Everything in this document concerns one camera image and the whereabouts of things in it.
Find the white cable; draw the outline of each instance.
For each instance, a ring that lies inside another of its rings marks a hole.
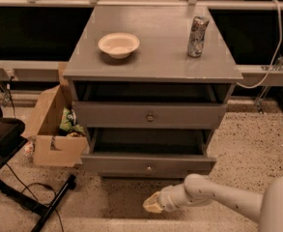
[[[282,43],[282,39],[283,39],[283,30],[282,30],[282,17],[281,17],[281,11],[280,11],[280,5],[278,3],[277,0],[272,0],[275,4],[276,4],[276,7],[277,7],[277,14],[278,14],[278,28],[279,28],[279,42],[278,42],[278,45],[277,45],[277,48],[272,56],[272,59],[270,61],[270,64],[269,64],[269,69],[267,71],[267,73],[265,74],[264,78],[262,78],[262,80],[260,82],[258,82],[257,84],[253,85],[253,86],[246,86],[244,84],[241,84],[239,82],[237,82],[237,85],[239,85],[240,87],[242,88],[245,88],[245,89],[254,89],[258,86],[260,86],[265,80],[266,78],[268,77],[271,69],[272,69],[272,66],[273,66],[273,62],[276,58],[276,55],[277,55],[277,52],[280,48],[280,45]]]

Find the white bowl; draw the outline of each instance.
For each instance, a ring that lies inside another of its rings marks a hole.
[[[109,34],[99,41],[99,49],[115,59],[128,57],[139,45],[139,39],[127,33]]]

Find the black chair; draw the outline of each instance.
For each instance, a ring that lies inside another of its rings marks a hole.
[[[0,169],[26,144],[27,139],[21,136],[24,130],[25,125],[22,121],[14,118],[3,118],[3,112],[0,107]],[[75,176],[70,175],[60,191],[47,206],[11,188],[1,180],[0,190],[25,209],[41,216],[32,230],[41,231],[45,222],[56,209],[67,190],[75,188],[74,180]]]

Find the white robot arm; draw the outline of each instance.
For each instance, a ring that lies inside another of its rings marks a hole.
[[[172,212],[182,206],[204,205],[215,200],[259,223],[260,232],[283,231],[283,177],[275,179],[265,195],[218,185],[197,174],[180,185],[156,192],[143,207],[152,213]]]

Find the drawer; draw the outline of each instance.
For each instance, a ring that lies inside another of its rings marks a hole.
[[[190,173],[210,174],[216,159],[204,156],[90,154],[82,156],[85,170],[105,177],[184,178]]]
[[[211,130],[95,129],[85,169],[102,176],[183,178],[209,174],[206,155]]]
[[[225,103],[230,84],[80,81],[72,83],[81,102]]]
[[[227,105],[76,101],[72,107],[83,127],[217,129]]]

